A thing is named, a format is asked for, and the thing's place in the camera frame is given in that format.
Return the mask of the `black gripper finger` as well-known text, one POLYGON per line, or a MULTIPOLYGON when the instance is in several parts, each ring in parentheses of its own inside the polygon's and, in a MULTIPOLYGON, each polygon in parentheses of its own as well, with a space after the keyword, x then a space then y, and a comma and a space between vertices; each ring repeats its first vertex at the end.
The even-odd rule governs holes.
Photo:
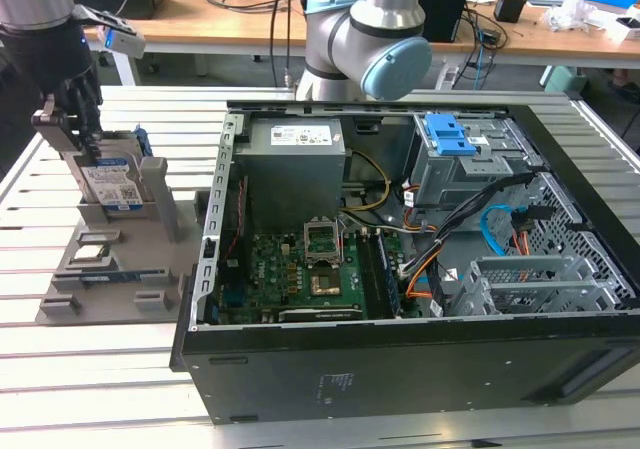
POLYGON ((82 75, 70 83, 69 94, 77 116, 79 139, 91 158, 100 155, 98 142, 102 139, 99 106, 102 94, 95 75, 82 75))
POLYGON ((82 144, 74 133, 77 117, 69 115, 56 102, 53 94, 48 94, 41 109, 31 116, 34 129, 59 153, 81 152, 82 144))

